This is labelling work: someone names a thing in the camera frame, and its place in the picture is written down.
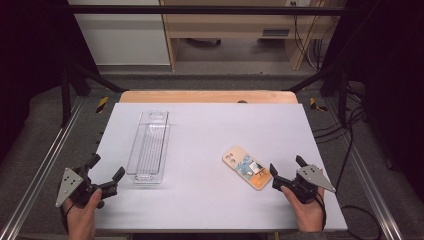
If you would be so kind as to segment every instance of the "hand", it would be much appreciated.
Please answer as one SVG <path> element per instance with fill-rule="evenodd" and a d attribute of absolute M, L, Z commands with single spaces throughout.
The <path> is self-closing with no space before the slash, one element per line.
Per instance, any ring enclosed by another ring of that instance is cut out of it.
<path fill-rule="evenodd" d="M 102 190 L 97 189 L 90 197 L 85 208 L 78 208 L 72 205 L 72 200 L 66 199 L 65 212 L 71 208 L 67 215 L 69 240 L 92 240 L 94 238 L 96 227 L 94 211 L 102 197 Z"/>
<path fill-rule="evenodd" d="M 297 199 L 296 195 L 286 187 L 281 187 L 281 191 L 286 196 L 290 205 L 293 207 L 297 218 L 297 227 L 299 232 L 320 232 L 322 231 L 323 211 L 320 205 L 313 201 L 309 204 L 303 204 Z M 319 187 L 318 193 L 324 199 L 324 189 Z"/>

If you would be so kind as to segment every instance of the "black horizontal bar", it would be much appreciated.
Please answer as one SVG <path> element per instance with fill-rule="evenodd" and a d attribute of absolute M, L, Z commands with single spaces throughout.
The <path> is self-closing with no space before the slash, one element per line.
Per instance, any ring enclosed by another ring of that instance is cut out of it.
<path fill-rule="evenodd" d="M 341 16 L 367 9 L 345 7 L 247 7 L 247 6 L 144 6 L 144 5 L 50 5 L 50 10 L 76 14 L 217 14 L 217 15 L 308 15 Z"/>

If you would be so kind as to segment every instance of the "white table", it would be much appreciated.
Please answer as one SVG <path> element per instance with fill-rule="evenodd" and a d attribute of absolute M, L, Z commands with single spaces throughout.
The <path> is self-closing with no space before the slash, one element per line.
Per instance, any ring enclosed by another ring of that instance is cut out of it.
<path fill-rule="evenodd" d="M 169 111 L 171 130 L 163 182 L 140 187 L 125 176 L 118 195 L 96 211 L 96 228 L 116 232 L 271 232 L 296 229 L 291 206 L 269 182 L 257 191 L 231 170 L 222 155 L 239 145 L 279 175 L 294 178 L 296 155 L 324 168 L 301 104 L 118 103 L 89 173 L 109 181 L 126 167 L 147 110 Z M 326 230 L 346 230 L 333 193 L 325 192 Z"/>

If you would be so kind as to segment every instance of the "sleeve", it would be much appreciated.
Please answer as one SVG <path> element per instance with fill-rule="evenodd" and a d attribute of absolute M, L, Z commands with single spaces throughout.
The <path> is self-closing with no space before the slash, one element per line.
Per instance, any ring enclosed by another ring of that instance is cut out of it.
<path fill-rule="evenodd" d="M 294 233 L 284 236 L 284 240 L 327 240 L 324 232 Z"/>

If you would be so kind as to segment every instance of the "gray floor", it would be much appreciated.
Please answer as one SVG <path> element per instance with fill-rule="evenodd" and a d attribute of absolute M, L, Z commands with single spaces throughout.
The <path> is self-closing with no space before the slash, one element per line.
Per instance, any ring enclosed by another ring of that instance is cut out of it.
<path fill-rule="evenodd" d="M 175 72 L 157 68 L 143 75 L 135 72 L 126 72 L 125 75 L 121 75 L 122 73 L 105 72 L 104 77 L 121 87 L 130 89 L 281 90 L 310 76 L 314 70 L 305 62 L 301 71 L 292 72 L 284 57 L 282 45 L 277 41 L 223 39 L 221 46 L 183 42 Z M 320 84 L 317 82 L 296 94 L 299 102 L 304 105 L 312 130 L 326 128 L 336 123 L 331 111 L 310 108 L 311 97 L 315 98 L 318 106 L 331 107 L 335 102 L 333 98 L 321 98 L 318 92 Z M 90 81 L 90 85 L 93 88 L 92 93 L 88 98 L 83 99 L 81 114 L 61 148 L 56 163 L 48 169 L 48 177 L 20 229 L 21 238 L 23 234 L 64 234 L 58 210 L 54 207 L 56 187 L 63 168 L 82 164 L 91 156 L 91 153 L 96 151 L 97 142 L 101 140 L 100 133 L 106 127 L 113 103 L 117 102 L 120 96 L 94 82 Z M 100 98 L 105 95 L 109 97 L 105 109 L 102 113 L 95 113 Z M 349 98 L 350 109 L 358 105 L 355 100 Z M 60 131 L 60 122 L 59 88 L 33 98 L 31 113 L 25 127 L 0 167 L 2 193 L 0 226 L 4 227 L 7 224 L 19 206 L 20 200 Z M 332 136 L 317 139 L 317 143 L 325 168 L 334 184 L 346 153 L 346 144 L 343 137 L 320 143 Z M 372 129 L 365 121 L 359 121 L 354 125 L 354 144 L 403 239 L 424 239 L 423 203 L 409 187 L 401 172 L 387 169 L 384 153 Z M 349 158 L 340 184 L 338 199 L 344 205 L 355 205 L 372 212 L 373 205 L 367 197 L 361 177 L 353 163 L 352 158 Z M 349 230 L 364 239 L 372 239 L 376 236 L 375 224 L 368 216 L 352 210 L 343 210 L 343 213 Z M 328 233 L 328 236 L 330 239 L 353 239 L 344 232 Z"/>

